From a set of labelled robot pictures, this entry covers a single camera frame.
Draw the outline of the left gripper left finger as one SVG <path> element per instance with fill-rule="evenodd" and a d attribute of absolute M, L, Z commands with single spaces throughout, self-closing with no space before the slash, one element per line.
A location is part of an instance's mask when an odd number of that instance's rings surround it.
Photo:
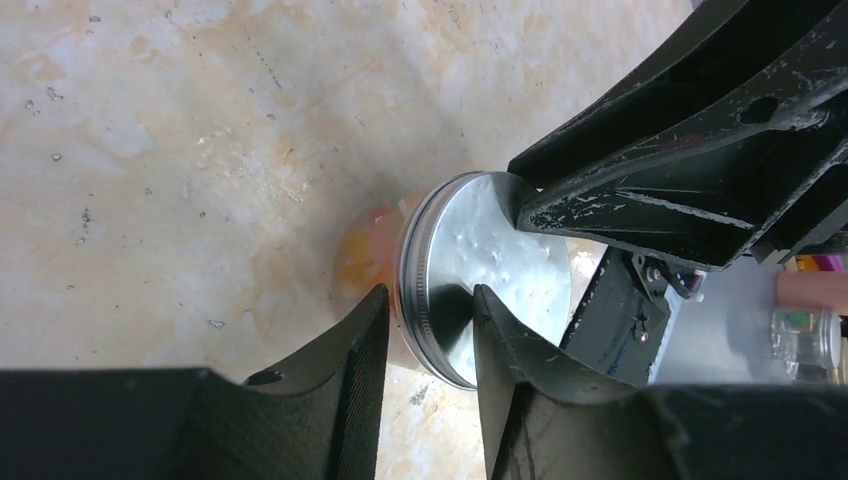
<path fill-rule="evenodd" d="M 234 383 L 207 367 L 5 370 L 5 479 L 371 479 L 389 295 Z"/>

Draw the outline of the clear plastic jar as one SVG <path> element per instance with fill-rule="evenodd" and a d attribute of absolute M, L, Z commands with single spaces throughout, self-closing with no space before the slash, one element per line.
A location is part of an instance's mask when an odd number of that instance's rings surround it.
<path fill-rule="evenodd" d="M 332 311 L 341 320 L 375 286 L 386 286 L 389 293 L 388 361 L 418 372 L 424 367 L 407 342 L 397 262 L 410 218 L 425 196 L 426 192 L 419 190 L 390 198 L 365 209 L 351 223 L 336 250 L 330 292 Z"/>

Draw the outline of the silver jar lid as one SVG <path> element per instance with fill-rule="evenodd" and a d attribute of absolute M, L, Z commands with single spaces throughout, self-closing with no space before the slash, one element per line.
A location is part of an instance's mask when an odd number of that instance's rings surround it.
<path fill-rule="evenodd" d="M 418 362 L 447 384 L 476 387 L 473 290 L 489 287 L 519 321 L 552 344 L 570 322 L 567 241 L 519 231 L 534 189 L 506 172 L 469 172 L 428 193 L 398 243 L 396 318 Z"/>

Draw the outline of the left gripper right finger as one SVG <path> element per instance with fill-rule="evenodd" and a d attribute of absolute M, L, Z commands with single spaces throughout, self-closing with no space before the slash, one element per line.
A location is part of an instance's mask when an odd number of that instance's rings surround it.
<path fill-rule="evenodd" d="M 847 391 L 812 385 L 633 387 L 474 290 L 490 479 L 843 479 Z"/>

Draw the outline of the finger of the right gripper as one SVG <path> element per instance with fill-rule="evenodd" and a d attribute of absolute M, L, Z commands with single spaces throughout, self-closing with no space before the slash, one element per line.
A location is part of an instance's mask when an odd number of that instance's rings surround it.
<path fill-rule="evenodd" d="M 847 116 L 809 112 L 722 139 L 675 135 L 621 169 L 581 173 L 520 210 L 534 233 L 595 240 L 720 270 L 744 254 L 781 263 L 847 221 Z"/>
<path fill-rule="evenodd" d="M 546 188 L 648 139 L 740 87 L 837 7 L 835 1 L 703 1 L 641 64 L 508 165 Z"/>

